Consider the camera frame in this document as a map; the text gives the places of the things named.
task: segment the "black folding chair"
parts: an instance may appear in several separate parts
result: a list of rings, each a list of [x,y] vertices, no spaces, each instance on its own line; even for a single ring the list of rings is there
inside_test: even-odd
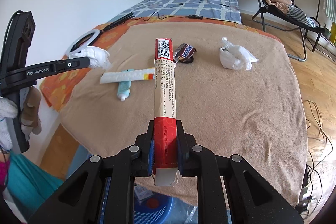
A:
[[[307,60],[307,52],[306,52],[306,46],[305,46],[305,39],[306,39],[308,31],[312,31],[312,32],[315,32],[315,33],[318,34],[318,37],[316,39],[316,43],[315,43],[314,48],[312,50],[313,52],[315,51],[315,48],[317,46],[317,42],[319,41],[321,34],[324,32],[324,29],[321,28],[321,24],[317,21],[317,19],[315,19],[314,17],[311,17],[315,22],[318,23],[319,27],[311,28],[311,27],[308,27],[308,26],[306,26],[306,25],[288,17],[283,12],[281,12],[275,5],[268,5],[268,3],[265,0],[258,0],[258,3],[259,3],[259,10],[252,17],[252,20],[255,21],[255,22],[258,22],[258,23],[262,23],[262,28],[263,28],[264,32],[266,32],[265,25],[272,26],[274,28],[277,28],[277,29],[280,29],[280,30],[286,31],[286,32],[291,32],[291,31],[294,31],[294,30],[300,30],[302,45],[303,45],[303,51],[304,51],[304,58],[300,58],[300,57],[292,55],[292,54],[288,54],[288,57],[293,58],[293,59],[298,60],[298,61],[301,61],[301,62],[306,61]],[[275,15],[276,17],[279,17],[279,18],[281,18],[281,19],[283,19],[283,20],[285,20],[289,23],[292,23],[293,25],[297,26],[297,28],[283,29],[283,28],[280,28],[278,26],[274,26],[272,24],[265,23],[264,14],[266,14],[266,13],[270,13],[270,14]],[[261,21],[255,20],[256,16],[259,15],[259,14],[261,15]],[[305,35],[303,35],[301,28],[306,30]]]

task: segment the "black robotic device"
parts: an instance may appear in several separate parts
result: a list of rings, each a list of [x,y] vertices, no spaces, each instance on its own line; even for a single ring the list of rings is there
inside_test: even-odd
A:
[[[1,57],[0,93],[19,107],[22,90],[39,78],[88,67],[87,57],[26,65],[35,23],[31,12],[13,15]],[[7,119],[13,148],[25,152],[29,143],[19,119]],[[134,177],[152,175],[154,159],[154,121],[135,144],[117,155],[102,159],[90,157],[78,168],[28,220],[28,224],[98,224],[102,201],[111,177],[104,224],[133,223]],[[197,177],[198,223],[227,224],[223,177],[233,224],[299,224],[299,213],[240,155],[230,158],[215,155],[197,145],[193,135],[184,132],[177,121],[178,169],[182,177]],[[0,194],[1,220],[19,224]]]

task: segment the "teal clothing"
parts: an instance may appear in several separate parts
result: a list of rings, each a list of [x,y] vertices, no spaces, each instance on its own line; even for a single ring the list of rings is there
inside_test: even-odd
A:
[[[26,220],[62,183],[22,154],[11,154],[7,188]]]

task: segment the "silver rivet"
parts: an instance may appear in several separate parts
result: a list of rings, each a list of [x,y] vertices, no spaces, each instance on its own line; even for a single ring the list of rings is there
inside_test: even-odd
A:
[[[202,151],[202,146],[200,146],[200,145],[194,145],[194,146],[193,146],[193,150],[194,150],[195,152],[201,152],[201,151]]]
[[[232,160],[235,161],[235,162],[241,162],[242,158],[241,158],[241,156],[235,154],[235,155],[232,156]]]
[[[98,162],[100,160],[100,157],[97,155],[93,155],[90,157],[90,162]]]
[[[129,147],[129,151],[131,152],[137,152],[139,150],[139,146],[132,145]]]

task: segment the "gloved hand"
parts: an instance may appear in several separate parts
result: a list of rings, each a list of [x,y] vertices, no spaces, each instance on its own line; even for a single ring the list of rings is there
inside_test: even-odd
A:
[[[21,130],[29,140],[29,135],[41,133],[41,121],[38,117],[38,110],[41,101],[41,94],[35,87],[30,87],[23,109],[20,114]],[[5,150],[12,149],[12,141],[9,136],[5,117],[15,118],[17,106],[7,98],[0,98],[0,146]]]

